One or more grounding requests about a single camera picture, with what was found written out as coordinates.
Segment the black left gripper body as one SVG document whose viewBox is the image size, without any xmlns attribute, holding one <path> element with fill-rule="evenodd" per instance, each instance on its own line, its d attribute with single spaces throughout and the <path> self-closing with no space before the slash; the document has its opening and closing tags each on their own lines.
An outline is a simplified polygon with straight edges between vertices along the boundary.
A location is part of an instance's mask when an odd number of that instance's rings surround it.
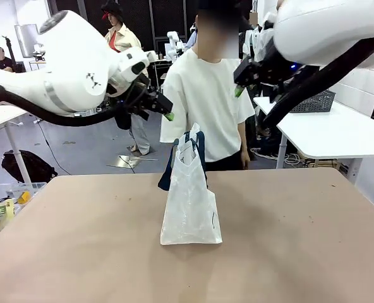
<svg viewBox="0 0 374 303">
<path fill-rule="evenodd" d="M 127 111 L 148 121 L 152 105 L 156 102 L 157 91 L 152 86 L 136 83 L 127 94 Z"/>
</svg>

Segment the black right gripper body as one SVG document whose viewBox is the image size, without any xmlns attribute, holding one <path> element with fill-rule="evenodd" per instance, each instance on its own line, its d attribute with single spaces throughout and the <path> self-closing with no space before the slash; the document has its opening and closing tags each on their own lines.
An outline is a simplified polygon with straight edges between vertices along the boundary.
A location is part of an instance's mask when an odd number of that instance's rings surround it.
<svg viewBox="0 0 374 303">
<path fill-rule="evenodd" d="M 233 73 L 234 83 L 238 86 L 254 85 L 259 79 L 265 79 L 270 71 L 270 66 L 252 58 L 244 58 Z"/>
</svg>

